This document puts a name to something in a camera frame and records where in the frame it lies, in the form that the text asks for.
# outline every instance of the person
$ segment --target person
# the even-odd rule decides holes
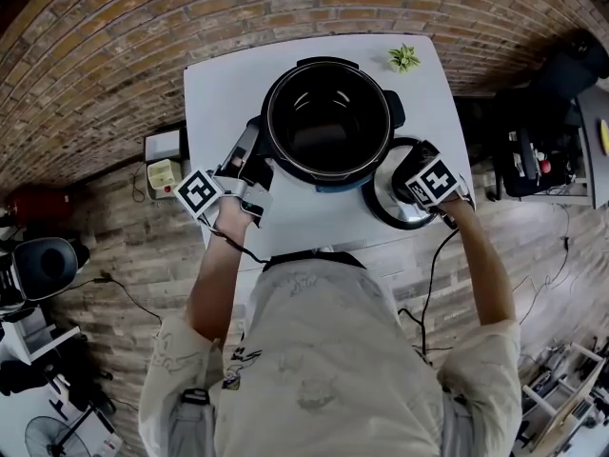
[[[521,422],[520,330],[510,283],[474,210],[461,232],[481,326],[439,371],[407,342],[395,301],[355,258],[273,258],[222,353],[241,252],[212,236],[183,318],[158,334],[139,410],[152,457],[507,456]],[[251,222],[223,198],[215,228]]]

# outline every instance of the forearm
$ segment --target forearm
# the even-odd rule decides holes
[[[472,279],[474,299],[482,325],[516,320],[512,288],[503,262],[469,205],[455,207],[451,214],[461,232]]]
[[[242,246],[246,227],[217,228]],[[224,345],[235,297],[241,252],[224,239],[211,235],[199,275],[187,302],[186,319],[209,341]]]

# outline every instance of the fan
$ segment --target fan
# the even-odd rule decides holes
[[[26,447],[30,457],[90,457],[87,447],[65,423],[37,416],[26,427]]]

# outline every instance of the shirt sleeve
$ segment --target shirt sleeve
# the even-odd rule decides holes
[[[139,431],[150,457],[210,457],[213,408],[182,403],[186,389],[222,380],[222,353],[184,320],[166,318],[140,399]]]
[[[470,331],[442,365],[440,382],[472,413],[479,455],[509,455],[521,424],[520,327],[506,320]]]

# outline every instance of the pot rim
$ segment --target pot rim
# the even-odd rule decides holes
[[[387,117],[387,127],[384,131],[384,139],[383,142],[381,143],[381,145],[377,148],[377,150],[375,151],[374,155],[372,158],[368,159],[363,165],[361,166],[357,166],[356,168],[352,168],[352,169],[345,169],[343,171],[336,171],[336,172],[328,172],[328,171],[323,171],[320,169],[314,169],[311,168],[309,166],[304,165],[303,163],[301,163],[300,161],[297,161],[291,154],[289,154],[285,148],[279,143],[278,138],[276,137],[275,134],[275,130],[273,128],[272,125],[272,120],[271,120],[271,112],[274,108],[274,104],[276,101],[276,97],[279,94],[279,92],[282,90],[282,88],[285,86],[285,84],[291,79],[293,78],[296,74],[306,71],[306,70],[310,70],[311,68],[314,67],[319,67],[319,66],[332,66],[332,67],[339,67],[342,68],[344,70],[350,71],[355,73],[356,75],[358,75],[360,78],[363,78],[363,80],[372,87],[373,90],[375,90],[375,92],[377,93],[377,95],[379,96],[379,98],[381,99],[381,102],[383,104],[383,110],[385,113],[385,116]],[[266,106],[266,126],[268,128],[268,132],[269,132],[269,136],[273,142],[273,146],[275,148],[277,148],[277,150],[282,154],[282,160],[287,161],[289,164],[291,164],[292,166],[294,166],[295,168],[300,169],[303,172],[306,172],[308,174],[311,174],[314,177],[318,177],[318,178],[327,178],[327,179],[332,179],[332,178],[336,178],[336,179],[345,179],[348,176],[350,176],[353,173],[359,172],[363,169],[368,168],[370,165],[372,165],[373,163],[379,161],[379,159],[383,158],[385,156],[385,153],[387,151],[387,147],[389,145],[389,141],[391,140],[393,133],[393,116],[391,114],[391,108],[389,107],[389,104],[387,103],[387,100],[383,94],[383,89],[379,86],[379,84],[374,81],[370,76],[368,76],[365,72],[363,72],[362,70],[358,70],[355,68],[352,68],[346,64],[342,64],[342,63],[337,63],[337,62],[333,62],[333,61],[318,61],[315,63],[308,63],[306,65],[303,66],[297,66],[295,68],[293,68],[292,70],[289,70],[288,72],[286,72],[280,79],[279,81],[273,86],[272,90],[270,91],[269,97],[268,97],[268,105]]]

